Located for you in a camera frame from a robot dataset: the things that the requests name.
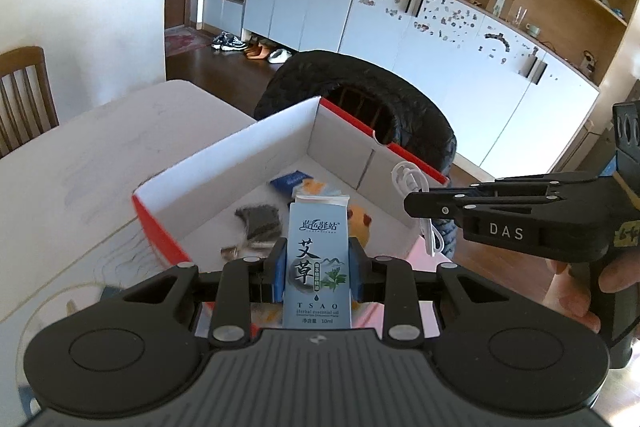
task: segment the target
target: black and white sneaker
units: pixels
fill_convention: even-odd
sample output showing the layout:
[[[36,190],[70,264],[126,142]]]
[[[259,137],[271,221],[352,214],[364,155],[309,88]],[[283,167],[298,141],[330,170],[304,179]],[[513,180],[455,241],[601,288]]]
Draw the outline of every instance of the black and white sneaker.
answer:
[[[230,35],[227,32],[220,33],[220,35],[218,35],[213,39],[213,42],[211,43],[211,47],[215,50],[219,50],[220,46],[222,45],[223,42],[226,41],[228,36]]]
[[[238,37],[231,33],[226,34],[225,41],[220,45],[220,51],[223,52],[241,52],[249,47],[249,44],[242,42]]]

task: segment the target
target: gray ribbed panel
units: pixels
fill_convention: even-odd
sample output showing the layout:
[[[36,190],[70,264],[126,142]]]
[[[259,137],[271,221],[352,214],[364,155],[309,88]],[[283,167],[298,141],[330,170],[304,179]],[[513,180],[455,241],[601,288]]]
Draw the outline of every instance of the gray ribbed panel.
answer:
[[[251,347],[216,354],[183,395],[136,417],[92,421],[47,410],[30,427],[608,425],[587,409],[556,419],[502,417],[457,397],[420,353],[386,347],[373,330],[321,334],[318,344],[310,341],[315,332],[266,330]]]

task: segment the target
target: yellow label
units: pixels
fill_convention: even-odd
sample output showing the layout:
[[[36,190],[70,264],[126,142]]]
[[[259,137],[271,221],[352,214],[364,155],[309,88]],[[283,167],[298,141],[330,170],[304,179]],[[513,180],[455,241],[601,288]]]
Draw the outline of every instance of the yellow label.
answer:
[[[626,221],[620,225],[613,238],[613,246],[621,247],[637,247],[638,236],[640,236],[640,221]]]

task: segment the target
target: human hand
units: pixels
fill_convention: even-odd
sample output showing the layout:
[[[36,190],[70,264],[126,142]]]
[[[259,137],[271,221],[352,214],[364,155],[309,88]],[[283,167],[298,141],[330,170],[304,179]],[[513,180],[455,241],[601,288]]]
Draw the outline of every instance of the human hand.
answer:
[[[568,264],[547,259],[546,264],[555,274],[542,303],[554,311],[575,319],[596,333],[600,331],[600,318],[589,311],[591,293],[588,287],[569,275]],[[598,279],[601,291],[615,293],[640,282],[640,249],[621,254],[607,266]]]

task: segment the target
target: sneaker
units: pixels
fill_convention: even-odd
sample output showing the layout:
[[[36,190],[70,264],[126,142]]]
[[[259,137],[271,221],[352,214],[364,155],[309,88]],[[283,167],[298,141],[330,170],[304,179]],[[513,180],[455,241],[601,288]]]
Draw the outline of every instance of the sneaker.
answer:
[[[284,62],[287,62],[287,60],[289,60],[290,58],[291,58],[291,52],[280,48],[279,50],[276,50],[271,55],[269,55],[269,58],[267,58],[267,60],[271,64],[283,64]]]
[[[225,41],[220,45],[220,51],[223,52],[241,52],[249,47],[249,44],[242,42],[238,37],[231,33],[226,34]]]
[[[226,36],[228,36],[227,32],[220,33],[220,35],[218,35],[213,39],[213,42],[211,43],[211,47],[215,50],[219,50],[222,43],[226,40]]]

